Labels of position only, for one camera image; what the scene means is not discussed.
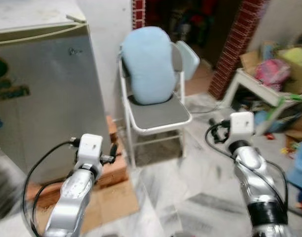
white plastic table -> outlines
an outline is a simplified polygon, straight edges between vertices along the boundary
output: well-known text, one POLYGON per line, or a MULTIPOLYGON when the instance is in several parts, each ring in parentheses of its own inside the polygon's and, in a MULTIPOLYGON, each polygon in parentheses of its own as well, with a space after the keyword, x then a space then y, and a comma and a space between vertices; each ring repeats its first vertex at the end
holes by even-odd
POLYGON ((286 108, 299 103, 299 101, 289 99, 291 93, 275 91, 268 86, 263 85, 260 81, 244 72, 242 68, 239 68, 236 70, 236 74, 228 90, 226 91, 226 94, 221 102, 221 107, 226 108, 232 105, 235 93, 240 85, 247 88, 249 91, 257 95, 266 103, 270 104, 273 107, 276 107, 276 110, 271 114, 269 119, 261 123, 256 128, 256 135, 264 134, 286 108), (278 106, 282 97, 285 97, 285 103, 278 106))

blue pillow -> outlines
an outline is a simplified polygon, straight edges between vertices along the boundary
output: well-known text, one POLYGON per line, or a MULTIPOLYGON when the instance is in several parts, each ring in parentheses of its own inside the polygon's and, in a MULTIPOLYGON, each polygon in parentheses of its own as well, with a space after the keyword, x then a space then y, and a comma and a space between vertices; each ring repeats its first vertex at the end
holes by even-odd
POLYGON ((132 31, 122 44, 135 100, 143 105, 167 101, 176 84, 170 38, 159 27, 132 31))

pink bag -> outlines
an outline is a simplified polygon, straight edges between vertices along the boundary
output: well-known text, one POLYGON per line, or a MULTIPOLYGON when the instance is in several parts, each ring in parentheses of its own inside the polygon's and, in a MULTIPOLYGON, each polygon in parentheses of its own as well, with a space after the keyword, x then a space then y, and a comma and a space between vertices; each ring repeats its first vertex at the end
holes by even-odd
POLYGON ((290 66, 279 59, 269 59, 256 68, 255 78, 275 91, 280 91, 282 83, 290 75, 290 66))

refrigerator door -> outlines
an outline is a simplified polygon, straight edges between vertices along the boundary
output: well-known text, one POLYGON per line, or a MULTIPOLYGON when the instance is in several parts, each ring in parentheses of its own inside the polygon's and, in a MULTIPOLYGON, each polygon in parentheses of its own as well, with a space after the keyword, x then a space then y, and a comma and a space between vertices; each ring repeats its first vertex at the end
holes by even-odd
MULTIPOLYGON (((0 147, 24 172, 53 146, 84 133, 103 136, 103 152, 109 152, 87 26, 76 26, 42 29, 39 35, 36 30, 18 32, 19 40, 5 36, 9 43, 0 43, 0 58, 9 68, 5 77, 11 78, 12 86, 27 86, 30 93, 0 101, 0 147)), ((67 175, 75 152, 68 146, 55 151, 37 168, 34 180, 67 175)))

brick pillar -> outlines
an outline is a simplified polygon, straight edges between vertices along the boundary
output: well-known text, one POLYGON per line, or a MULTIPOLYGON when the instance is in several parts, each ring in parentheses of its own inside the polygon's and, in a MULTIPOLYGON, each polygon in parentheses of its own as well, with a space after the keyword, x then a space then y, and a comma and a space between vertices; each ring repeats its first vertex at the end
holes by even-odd
POLYGON ((242 0, 209 86, 208 91, 216 99, 223 98, 237 68, 239 56, 245 53, 269 1, 242 0))
POLYGON ((132 0, 132 29, 145 26, 146 0, 132 0))

